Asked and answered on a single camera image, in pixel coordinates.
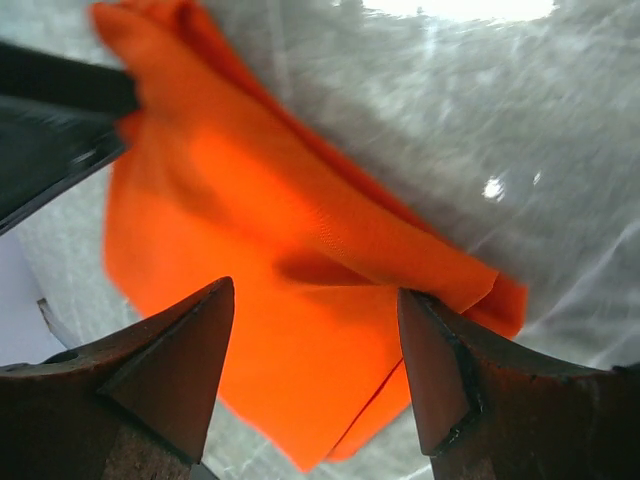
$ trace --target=orange cloth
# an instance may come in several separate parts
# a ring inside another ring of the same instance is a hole
[[[300,469],[347,458],[408,405],[398,286],[518,332],[525,290],[286,113],[193,1],[92,14],[142,105],[120,125],[108,272],[146,316],[233,277],[221,398]]]

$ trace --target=folded orange cloth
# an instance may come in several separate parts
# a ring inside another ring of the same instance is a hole
[[[120,125],[108,272],[145,316],[233,277],[221,398],[300,469],[347,458],[409,404],[399,286],[518,332],[525,290],[289,115],[193,1],[92,15],[142,105]]]

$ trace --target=dark object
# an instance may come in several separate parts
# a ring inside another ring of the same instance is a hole
[[[638,478],[638,366],[605,372],[547,357],[420,293],[401,290],[398,311],[436,479]]]
[[[0,478],[188,479],[232,318],[227,278],[41,365],[0,367]]]
[[[123,72],[0,42],[0,235],[115,160],[137,106]]]

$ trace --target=gray surface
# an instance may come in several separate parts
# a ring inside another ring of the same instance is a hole
[[[558,0],[539,20],[545,0],[206,3],[291,110],[462,248],[531,286],[520,341],[591,365],[640,360],[639,1]],[[0,36],[112,62],[85,4],[3,0]],[[19,231],[82,341],[135,319],[101,270],[105,180]],[[212,432],[207,462],[223,480],[301,478],[222,407]],[[430,476],[406,413],[309,478]]]

